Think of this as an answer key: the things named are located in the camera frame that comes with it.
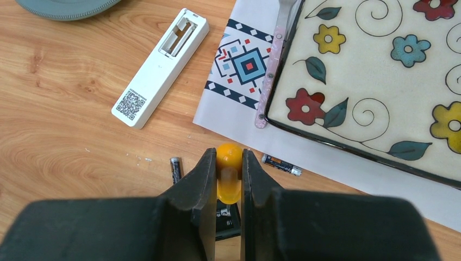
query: green leaf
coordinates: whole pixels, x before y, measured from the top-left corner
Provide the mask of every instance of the green leaf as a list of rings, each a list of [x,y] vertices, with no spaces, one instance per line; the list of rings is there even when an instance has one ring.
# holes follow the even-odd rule
[[[326,78],[327,78],[327,69],[325,68],[325,64],[317,58],[317,57],[309,57],[306,60],[306,68],[307,72],[314,77],[314,79],[317,79],[324,84],[327,84]]]
[[[323,118],[324,128],[337,127],[344,122],[346,119],[347,100],[349,100],[349,98],[345,99],[325,114]]]
[[[323,20],[331,20],[338,15],[339,10],[341,10],[341,7],[326,7],[320,10],[317,17]]]
[[[417,160],[424,156],[427,147],[432,143],[400,141],[392,145],[388,154],[399,159]]]

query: red flower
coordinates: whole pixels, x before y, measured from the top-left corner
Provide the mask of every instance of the red flower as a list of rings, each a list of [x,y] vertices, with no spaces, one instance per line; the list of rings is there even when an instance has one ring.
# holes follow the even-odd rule
[[[299,89],[295,98],[286,99],[286,106],[290,108],[288,119],[313,125],[316,118],[322,119],[325,116],[325,112],[320,109],[324,100],[325,96],[320,92],[309,95],[305,89]]]
[[[431,7],[432,0],[420,0],[413,5],[413,10],[426,14],[426,19],[435,21],[439,18],[450,19],[454,17],[454,4],[458,0],[440,0],[438,7]]]

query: painted flower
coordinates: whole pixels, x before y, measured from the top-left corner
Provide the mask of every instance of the painted flower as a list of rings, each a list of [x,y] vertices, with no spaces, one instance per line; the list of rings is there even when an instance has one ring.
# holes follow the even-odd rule
[[[394,38],[393,45],[394,49],[390,56],[396,61],[401,61],[406,68],[413,67],[415,63],[421,63],[426,60],[425,50],[431,47],[429,41],[418,41],[416,35],[413,34],[409,34],[405,38]]]
[[[320,109],[320,106],[325,101],[325,96],[316,92],[309,95],[303,88],[296,92],[295,98],[286,99],[286,106],[290,108],[288,119],[291,121],[301,121],[305,125],[313,125],[315,119],[322,119],[325,112]]]
[[[453,6],[458,2],[458,0],[440,0],[438,7],[432,7],[432,1],[433,0],[420,0],[413,5],[413,10],[425,13],[428,21],[435,21],[441,17],[444,19],[454,17]]]
[[[431,125],[431,134],[437,139],[446,139],[448,147],[461,154],[461,102],[450,106],[437,105],[432,110],[435,122]]]
[[[314,34],[314,41],[319,44],[319,52],[339,53],[340,45],[346,42],[344,34],[339,33],[336,26],[326,27],[324,24],[319,26],[319,33]]]

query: pink handle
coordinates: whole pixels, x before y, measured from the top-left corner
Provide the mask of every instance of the pink handle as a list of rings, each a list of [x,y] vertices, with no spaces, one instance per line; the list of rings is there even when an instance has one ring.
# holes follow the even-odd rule
[[[263,86],[261,88],[261,95],[259,97],[258,109],[256,112],[256,120],[254,124],[257,128],[262,129],[266,127],[267,121],[265,120],[264,110],[266,108],[269,93],[272,88],[275,73],[278,64],[280,63],[280,56],[282,54],[283,41],[285,40],[285,27],[277,26],[272,40],[271,53],[269,61],[267,62],[266,76],[264,77]]]

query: table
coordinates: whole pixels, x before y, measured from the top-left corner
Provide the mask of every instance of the table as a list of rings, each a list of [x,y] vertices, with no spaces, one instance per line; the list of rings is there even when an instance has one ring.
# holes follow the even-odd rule
[[[0,238],[31,201],[157,196],[172,185],[171,157],[188,172],[206,148],[229,142],[192,119],[233,5],[122,1],[55,22],[0,0]],[[110,110],[183,7],[206,17],[210,33],[145,127],[129,128]],[[286,188],[362,193],[308,171],[264,169]],[[427,223],[443,259],[457,260],[461,233]],[[239,237],[218,242],[216,260],[239,252]]]

